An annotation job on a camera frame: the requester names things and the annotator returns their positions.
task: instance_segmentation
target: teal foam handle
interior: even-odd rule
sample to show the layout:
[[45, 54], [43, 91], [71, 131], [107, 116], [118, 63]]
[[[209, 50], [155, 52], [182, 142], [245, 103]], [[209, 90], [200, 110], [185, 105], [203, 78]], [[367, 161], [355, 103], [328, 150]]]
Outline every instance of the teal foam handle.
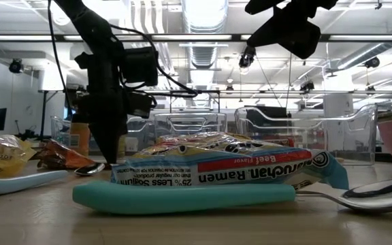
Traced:
[[17, 178], [0, 179], [0, 195], [21, 191], [47, 182], [65, 178], [69, 173], [65, 170], [31, 174]]
[[113, 214], [163, 214], [294, 201], [287, 184], [129, 186], [92, 181], [73, 188], [73, 201]]

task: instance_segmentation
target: white wall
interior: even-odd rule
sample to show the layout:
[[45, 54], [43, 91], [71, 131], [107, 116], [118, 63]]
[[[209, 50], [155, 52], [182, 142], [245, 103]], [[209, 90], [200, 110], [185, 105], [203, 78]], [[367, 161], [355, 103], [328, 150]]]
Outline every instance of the white wall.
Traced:
[[[0, 108], [7, 108], [5, 129], [0, 134], [16, 134], [19, 129], [35, 127], [40, 131], [43, 94], [38, 93], [38, 79], [27, 74], [10, 73], [7, 65], [0, 63]], [[64, 96], [56, 95], [47, 104], [45, 134], [50, 135], [50, 116], [63, 116]]]

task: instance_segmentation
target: table surface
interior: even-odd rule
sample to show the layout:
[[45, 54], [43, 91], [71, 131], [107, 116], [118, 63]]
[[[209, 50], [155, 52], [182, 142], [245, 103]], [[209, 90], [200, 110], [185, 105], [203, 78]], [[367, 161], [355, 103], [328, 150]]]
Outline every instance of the table surface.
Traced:
[[[350, 187], [392, 178], [392, 164], [346, 166]], [[25, 174], [35, 172], [30, 164]], [[157, 216], [102, 214], [71, 200], [73, 186], [110, 177], [65, 180], [0, 196], [0, 245], [3, 244], [392, 244], [392, 213], [361, 215], [332, 201], [246, 206]], [[340, 194], [324, 184], [306, 188]]]

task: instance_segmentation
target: spoon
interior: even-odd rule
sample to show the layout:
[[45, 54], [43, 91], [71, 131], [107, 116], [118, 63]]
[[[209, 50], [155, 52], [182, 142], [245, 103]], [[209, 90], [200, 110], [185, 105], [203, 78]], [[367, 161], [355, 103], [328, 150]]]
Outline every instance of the spoon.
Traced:
[[103, 163], [93, 163], [84, 167], [80, 167], [74, 171], [75, 174], [79, 176], [92, 176], [97, 174], [105, 168]]
[[322, 197], [362, 212], [392, 212], [392, 180], [353, 188], [339, 198], [314, 191], [296, 191], [297, 197]]

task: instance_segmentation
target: ceiling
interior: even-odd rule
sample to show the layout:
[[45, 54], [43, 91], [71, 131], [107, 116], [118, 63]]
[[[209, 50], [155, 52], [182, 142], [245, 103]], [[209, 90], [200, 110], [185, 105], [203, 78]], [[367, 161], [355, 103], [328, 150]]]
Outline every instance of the ceiling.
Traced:
[[[248, 15], [244, 11], [246, 2], [245, 0], [229, 0], [225, 33], [253, 33], [272, 16], [271, 10], [254, 16]], [[310, 21], [318, 25], [322, 33], [391, 33], [392, 1], [381, 2], [383, 7], [375, 10], [374, 7], [377, 1], [339, 0], [338, 4], [331, 11], [319, 10], [316, 17]], [[164, 0], [162, 4], [165, 32], [183, 33], [180, 1]], [[119, 9], [120, 1], [106, 1], [104, 6], [108, 7], [107, 10], [110, 11], [111, 18], [109, 21], [117, 23], [116, 18], [121, 13], [116, 9]], [[48, 34], [49, 28], [46, 22], [45, 7], [46, 1], [0, 0], [0, 34]], [[140, 17], [132, 16], [133, 21], [135, 18], [142, 20], [142, 23], [144, 22], [143, 8]], [[55, 25], [55, 31], [61, 34], [76, 34], [76, 30], [70, 23], [65, 26]], [[223, 90], [228, 84], [227, 79], [232, 78], [232, 85], [236, 90], [240, 88], [243, 90], [267, 89], [267, 81], [272, 86], [276, 86], [276, 90], [283, 90], [287, 89], [289, 81], [296, 86], [300, 85], [303, 81], [298, 81], [297, 79], [312, 68], [319, 71], [312, 77], [312, 80], [316, 86], [320, 86], [324, 75], [321, 71], [324, 71], [324, 69], [316, 66], [324, 64], [328, 59], [342, 59], [368, 45], [365, 43], [345, 42], [319, 43], [316, 52], [305, 63], [294, 55], [291, 56], [290, 60], [290, 53], [279, 45], [261, 47], [257, 48], [258, 59], [251, 65], [248, 74], [240, 75], [238, 58], [246, 45], [243, 42], [227, 44], [227, 47], [219, 48], [215, 66], [217, 71], [214, 72], [212, 88]], [[178, 72], [179, 81], [187, 83], [189, 81], [189, 64], [186, 49], [181, 48], [178, 43], [168, 43], [168, 48], [175, 70]], [[86, 84], [86, 72], [79, 70], [73, 58], [83, 50], [84, 46], [80, 43], [58, 44], [59, 59], [72, 75], [69, 81], [80, 84]], [[52, 62], [54, 56], [51, 43], [0, 42], [0, 58], [2, 60], [9, 61], [8, 58], [10, 58], [13, 51], [38, 51], [45, 53], [45, 55], [39, 56], [37, 59], [30, 59], [30, 65], [37, 67], [37, 69], [43, 62]], [[373, 82], [392, 78], [392, 49], [378, 55], [378, 58], [380, 59], [380, 66], [376, 69], [371, 68], [366, 71], [364, 67], [354, 67], [346, 71], [346, 73], [352, 76], [355, 88], [363, 89], [367, 82], [372, 84]], [[388, 86], [380, 89], [392, 90], [392, 84], [388, 84]]]

